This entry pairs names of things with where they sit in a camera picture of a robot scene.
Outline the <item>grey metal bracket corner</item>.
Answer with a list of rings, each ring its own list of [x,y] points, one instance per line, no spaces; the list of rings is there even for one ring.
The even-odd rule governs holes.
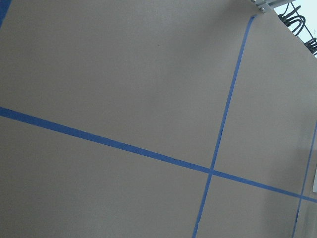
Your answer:
[[[269,12],[293,1],[294,0],[250,0],[262,13]]]

